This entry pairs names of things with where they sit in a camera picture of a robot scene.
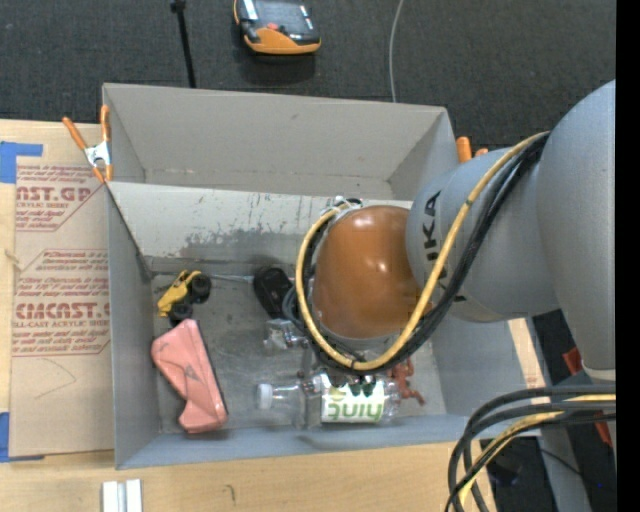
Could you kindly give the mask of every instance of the white cable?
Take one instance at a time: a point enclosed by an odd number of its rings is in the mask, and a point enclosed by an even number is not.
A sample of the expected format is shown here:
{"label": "white cable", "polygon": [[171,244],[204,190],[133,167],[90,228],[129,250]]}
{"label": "white cable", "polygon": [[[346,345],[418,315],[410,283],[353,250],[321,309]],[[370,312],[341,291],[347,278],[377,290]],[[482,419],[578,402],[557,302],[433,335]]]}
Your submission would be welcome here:
{"label": "white cable", "polygon": [[400,11],[402,11],[402,4],[404,0],[400,0],[398,2],[398,7],[396,8],[396,16],[393,19],[393,25],[391,26],[391,36],[389,37],[389,81],[391,82],[391,100],[396,102],[396,86],[394,84],[393,78],[393,40],[396,35],[396,26],[398,25],[398,18],[400,18]]}

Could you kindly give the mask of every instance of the clear plastic bottle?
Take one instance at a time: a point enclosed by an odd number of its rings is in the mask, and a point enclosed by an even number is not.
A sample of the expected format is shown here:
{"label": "clear plastic bottle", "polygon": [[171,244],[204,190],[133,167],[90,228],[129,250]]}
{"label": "clear plastic bottle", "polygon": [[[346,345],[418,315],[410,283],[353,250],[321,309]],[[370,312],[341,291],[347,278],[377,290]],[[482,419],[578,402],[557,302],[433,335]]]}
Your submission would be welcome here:
{"label": "clear plastic bottle", "polygon": [[264,350],[274,355],[296,347],[306,347],[309,341],[296,329],[291,320],[272,318],[265,323]]}
{"label": "clear plastic bottle", "polygon": [[397,415],[402,396],[397,383],[376,375],[373,382],[358,385],[331,384],[325,372],[287,385],[258,384],[258,409],[281,410],[298,428],[330,423],[384,423]]}

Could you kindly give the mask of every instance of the cardboard sheet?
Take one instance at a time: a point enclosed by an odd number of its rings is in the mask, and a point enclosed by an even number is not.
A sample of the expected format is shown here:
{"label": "cardboard sheet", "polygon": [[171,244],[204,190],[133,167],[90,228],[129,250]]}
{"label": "cardboard sheet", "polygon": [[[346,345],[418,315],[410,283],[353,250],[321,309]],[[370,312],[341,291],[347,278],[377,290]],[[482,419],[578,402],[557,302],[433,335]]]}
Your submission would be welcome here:
{"label": "cardboard sheet", "polygon": [[[99,126],[78,128],[99,142]],[[40,147],[18,152],[5,184],[15,233],[2,261],[12,271],[9,455],[111,448],[104,187],[62,123],[0,121],[0,138]]]}

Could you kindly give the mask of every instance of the orange clamp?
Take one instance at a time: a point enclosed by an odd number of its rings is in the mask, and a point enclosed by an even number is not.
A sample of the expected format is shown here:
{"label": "orange clamp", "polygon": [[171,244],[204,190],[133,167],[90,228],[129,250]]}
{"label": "orange clamp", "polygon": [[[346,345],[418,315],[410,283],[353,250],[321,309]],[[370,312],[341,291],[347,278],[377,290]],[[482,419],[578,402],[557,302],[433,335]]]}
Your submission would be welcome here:
{"label": "orange clamp", "polygon": [[[84,152],[87,161],[93,169],[93,174],[100,180],[100,183],[113,179],[113,164],[111,163],[111,125],[109,124],[109,107],[102,105],[100,109],[100,127],[102,142],[95,146],[89,146],[80,134],[80,131],[68,117],[62,118],[62,123],[69,130],[71,138],[76,145]],[[98,162],[104,163],[104,174],[98,166]]]}
{"label": "orange clamp", "polygon": [[[458,151],[458,161],[463,164],[471,160],[471,141],[469,137],[458,137],[456,139],[456,149]],[[487,148],[478,149],[473,156],[480,156],[488,153]]]}

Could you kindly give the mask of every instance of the red object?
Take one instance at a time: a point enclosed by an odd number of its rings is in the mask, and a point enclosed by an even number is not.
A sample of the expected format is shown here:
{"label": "red object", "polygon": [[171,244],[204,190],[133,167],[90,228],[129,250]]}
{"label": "red object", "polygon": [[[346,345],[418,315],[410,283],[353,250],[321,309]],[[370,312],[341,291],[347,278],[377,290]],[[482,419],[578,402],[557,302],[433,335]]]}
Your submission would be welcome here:
{"label": "red object", "polygon": [[391,370],[387,372],[389,377],[396,381],[398,388],[400,388],[400,394],[403,399],[415,398],[420,405],[425,405],[427,401],[420,394],[419,391],[411,389],[410,383],[407,377],[413,376],[414,367],[410,358],[407,358],[406,362],[398,363]]}
{"label": "red object", "polygon": [[[571,375],[582,371],[582,358],[580,357],[580,352],[578,352],[577,347],[573,347],[569,352],[562,354],[562,359],[564,359]],[[613,448],[613,441],[611,440],[611,433],[609,432],[607,424],[605,422],[598,422],[595,423],[595,426],[600,435],[600,439]]]}
{"label": "red object", "polygon": [[188,318],[151,344],[151,358],[187,401],[178,422],[188,433],[216,430],[229,416],[198,323]]}

